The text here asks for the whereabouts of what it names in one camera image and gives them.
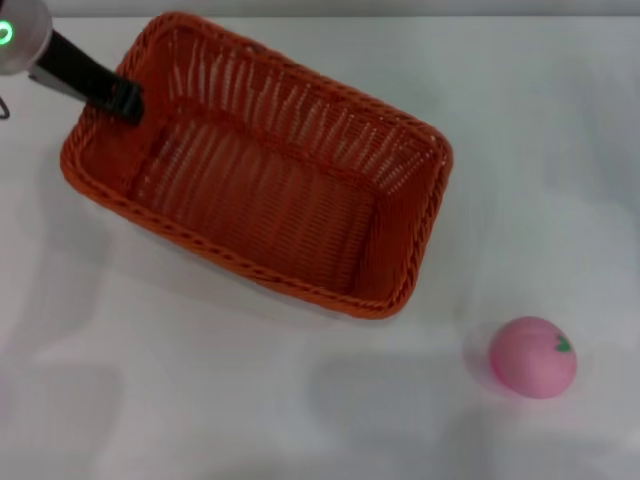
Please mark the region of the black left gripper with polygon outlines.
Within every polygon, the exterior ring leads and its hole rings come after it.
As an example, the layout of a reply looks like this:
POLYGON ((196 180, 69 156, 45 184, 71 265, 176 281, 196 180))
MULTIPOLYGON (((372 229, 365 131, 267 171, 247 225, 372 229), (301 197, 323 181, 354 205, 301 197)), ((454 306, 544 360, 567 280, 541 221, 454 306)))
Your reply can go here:
POLYGON ((145 112, 142 87, 118 77, 93 60, 57 31, 37 65, 28 71, 29 79, 41 86, 81 102, 105 107, 117 118, 139 125, 145 112))

